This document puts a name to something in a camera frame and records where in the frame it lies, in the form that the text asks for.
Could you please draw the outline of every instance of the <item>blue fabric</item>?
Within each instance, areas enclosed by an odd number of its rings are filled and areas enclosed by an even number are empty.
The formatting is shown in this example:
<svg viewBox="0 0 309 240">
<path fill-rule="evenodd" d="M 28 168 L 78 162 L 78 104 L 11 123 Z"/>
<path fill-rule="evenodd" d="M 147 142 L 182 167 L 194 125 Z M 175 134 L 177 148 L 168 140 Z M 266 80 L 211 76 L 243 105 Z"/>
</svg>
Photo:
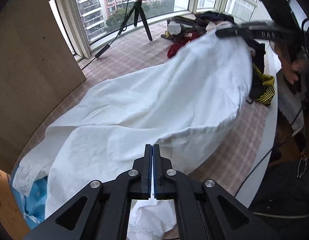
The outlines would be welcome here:
<svg viewBox="0 0 309 240">
<path fill-rule="evenodd" d="M 47 199 L 47 178 L 36 180 L 33 183 L 29 197 L 20 195 L 12 186 L 15 171 L 12 172 L 10 188 L 16 203 L 30 230 L 34 229 L 45 219 L 45 203 Z"/>
<path fill-rule="evenodd" d="M 32 186 L 29 197 L 25 197 L 25 212 L 34 216 L 41 223 L 45 219 L 45 203 L 47 199 L 47 177 L 36 180 Z"/>
</svg>

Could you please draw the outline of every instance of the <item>tripod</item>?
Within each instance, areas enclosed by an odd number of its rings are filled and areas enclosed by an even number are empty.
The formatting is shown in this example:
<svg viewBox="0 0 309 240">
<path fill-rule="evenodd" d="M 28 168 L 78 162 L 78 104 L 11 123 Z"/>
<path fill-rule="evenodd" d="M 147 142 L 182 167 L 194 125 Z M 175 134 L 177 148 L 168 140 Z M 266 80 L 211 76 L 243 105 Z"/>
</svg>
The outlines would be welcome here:
<svg viewBox="0 0 309 240">
<path fill-rule="evenodd" d="M 141 7 L 141 4 L 142 4 L 142 1 L 136 1 L 134 4 L 133 4 L 133 8 L 129 11 L 127 17 L 125 18 L 124 22 L 123 22 L 123 25 L 122 26 L 125 26 L 130 18 L 130 16 L 133 14 L 133 11 L 135 12 L 135 16 L 134 16 L 134 21 L 133 21 L 133 25 L 136 27 L 137 26 L 137 23 L 138 23 L 138 17 L 139 17 L 139 14 L 140 14 L 140 17 L 141 17 L 141 20 L 143 22 L 143 26 L 145 27 L 146 29 L 146 33 L 148 35 L 148 39 L 150 41 L 152 41 L 152 36 L 151 36 L 151 33 L 150 33 L 150 30 L 149 30 L 149 26 L 148 26 L 148 23 L 147 23 L 147 18 L 145 16 L 145 12 L 143 11 L 142 7 Z M 122 33 L 122 28 L 120 29 L 118 35 L 120 35 Z"/>
</svg>

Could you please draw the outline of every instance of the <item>dark clothing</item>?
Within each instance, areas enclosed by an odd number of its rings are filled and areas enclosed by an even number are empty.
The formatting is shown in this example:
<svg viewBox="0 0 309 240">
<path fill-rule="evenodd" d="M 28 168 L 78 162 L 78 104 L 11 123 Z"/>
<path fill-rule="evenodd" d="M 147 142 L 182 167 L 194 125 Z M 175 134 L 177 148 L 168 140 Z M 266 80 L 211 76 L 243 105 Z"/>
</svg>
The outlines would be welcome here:
<svg viewBox="0 0 309 240">
<path fill-rule="evenodd" d="M 208 23 L 215 21 L 229 21 L 234 24 L 234 18 L 231 15 L 217 13 L 217 12 L 204 12 L 195 14 L 198 25 L 202 27 L 206 27 Z"/>
<path fill-rule="evenodd" d="M 185 46 L 188 42 L 198 37 L 199 37 L 199 34 L 195 31 L 190 31 L 188 33 L 185 33 L 182 38 L 178 39 L 177 42 L 171 45 L 171 47 L 168 50 L 167 57 L 172 58 L 174 55 L 176 55 L 176 53 L 181 47 Z"/>
</svg>

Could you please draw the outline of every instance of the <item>white bed sheet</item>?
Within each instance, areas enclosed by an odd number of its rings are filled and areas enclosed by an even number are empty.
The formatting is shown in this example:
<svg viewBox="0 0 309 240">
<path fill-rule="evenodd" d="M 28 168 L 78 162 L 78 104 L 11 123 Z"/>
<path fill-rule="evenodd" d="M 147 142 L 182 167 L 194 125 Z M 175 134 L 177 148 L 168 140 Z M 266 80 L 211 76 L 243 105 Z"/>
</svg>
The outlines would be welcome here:
<svg viewBox="0 0 309 240">
<path fill-rule="evenodd" d="M 21 160 L 13 187 L 27 196 L 33 182 L 48 175 L 47 218 L 91 180 L 106 182 L 131 169 L 146 144 L 158 143 L 173 168 L 188 174 L 235 128 L 251 82 L 244 40 L 219 39 L 211 31 L 166 64 L 91 88 Z M 144 222 L 154 217 L 157 223 Z M 128 234 L 158 239 L 174 225 L 173 205 L 138 201 Z"/>
</svg>

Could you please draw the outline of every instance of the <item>wooden floor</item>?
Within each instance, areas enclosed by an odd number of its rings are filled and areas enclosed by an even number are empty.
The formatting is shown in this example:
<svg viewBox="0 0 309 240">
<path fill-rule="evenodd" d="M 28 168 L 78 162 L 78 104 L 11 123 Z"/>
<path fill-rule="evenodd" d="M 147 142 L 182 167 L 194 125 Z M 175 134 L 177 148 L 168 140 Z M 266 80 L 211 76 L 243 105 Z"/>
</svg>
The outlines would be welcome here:
<svg viewBox="0 0 309 240">
<path fill-rule="evenodd" d="M 306 134 L 306 147 L 304 150 L 304 155 L 309 157 L 309 113 L 304 117 L 305 123 L 305 134 Z M 287 119 L 279 112 L 278 123 L 277 123 L 277 135 L 280 143 L 286 142 L 280 147 L 280 152 L 282 157 L 271 163 L 270 165 L 276 165 L 285 161 L 299 160 L 301 155 L 294 138 L 291 138 L 293 130 L 291 125 L 288 123 Z"/>
</svg>

